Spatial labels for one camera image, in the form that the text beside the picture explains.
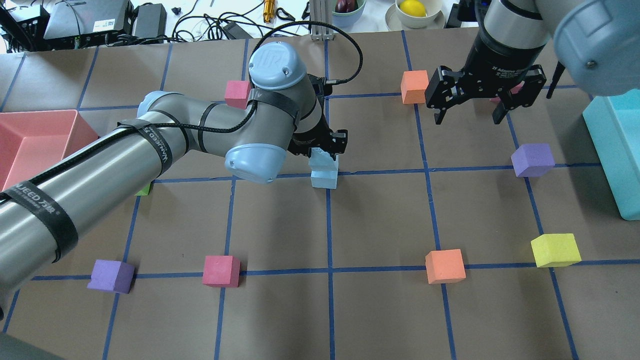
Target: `orange cube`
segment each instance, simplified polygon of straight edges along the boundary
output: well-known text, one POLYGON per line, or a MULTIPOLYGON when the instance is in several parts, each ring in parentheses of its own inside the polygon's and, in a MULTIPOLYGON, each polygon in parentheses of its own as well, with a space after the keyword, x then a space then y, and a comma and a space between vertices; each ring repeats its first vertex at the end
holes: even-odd
POLYGON ((429 86, 427 70, 405 71, 400 82, 403 104, 423 104, 424 91, 429 86))
POLYGON ((429 284, 450 284, 467 278, 460 249, 434 250, 425 260, 429 284))

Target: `robotic arm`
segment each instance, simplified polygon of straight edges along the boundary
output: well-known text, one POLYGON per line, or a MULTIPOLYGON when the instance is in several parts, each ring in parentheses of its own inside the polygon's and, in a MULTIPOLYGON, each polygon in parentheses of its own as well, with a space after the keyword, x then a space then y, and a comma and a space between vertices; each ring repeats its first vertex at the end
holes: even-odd
POLYGON ((500 97, 493 112, 529 107, 547 78, 533 65, 554 36, 559 66, 592 95, 619 95, 640 87, 640 2, 635 0, 493 0, 478 18, 479 31, 459 71, 439 66, 425 91, 428 108, 441 124, 447 109, 474 98, 500 97), (511 89, 523 83, 516 93, 511 89))
POLYGON ((189 150, 224 156, 232 174, 256 183, 275 179, 286 149, 306 156, 313 147, 334 157, 344 152, 347 131, 334 133, 323 114, 331 86, 307 74, 293 47, 260 47, 249 71, 255 88, 246 110, 152 92, 136 119, 0 193, 0 309, 9 294, 189 150))

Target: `purple cube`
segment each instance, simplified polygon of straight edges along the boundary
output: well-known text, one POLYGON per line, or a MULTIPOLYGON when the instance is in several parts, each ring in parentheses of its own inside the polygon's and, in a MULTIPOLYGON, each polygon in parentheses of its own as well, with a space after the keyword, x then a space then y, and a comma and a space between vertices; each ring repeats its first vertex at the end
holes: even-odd
POLYGON ((517 177, 538 177, 555 165, 554 155, 547 143, 526 143, 511 155, 513 170, 517 177))
POLYGON ((122 261, 96 260, 88 289, 128 294, 134 266, 122 261))

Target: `white label sticker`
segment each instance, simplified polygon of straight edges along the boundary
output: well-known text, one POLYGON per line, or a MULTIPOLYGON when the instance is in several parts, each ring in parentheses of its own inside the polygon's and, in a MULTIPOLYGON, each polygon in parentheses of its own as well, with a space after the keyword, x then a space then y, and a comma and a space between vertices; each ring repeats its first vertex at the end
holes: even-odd
POLYGON ((93 23, 93 31, 94 33, 99 31, 108 31, 113 30, 116 24, 116 19, 109 20, 98 20, 93 23))

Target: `purple vegetable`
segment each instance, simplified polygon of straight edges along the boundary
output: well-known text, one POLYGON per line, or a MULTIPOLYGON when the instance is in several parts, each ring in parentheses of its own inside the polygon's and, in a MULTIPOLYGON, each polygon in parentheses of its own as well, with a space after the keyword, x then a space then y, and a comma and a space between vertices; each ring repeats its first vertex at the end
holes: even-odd
POLYGON ((356 0, 338 0, 335 3, 335 12, 337 13, 349 13, 355 11, 358 8, 356 0))

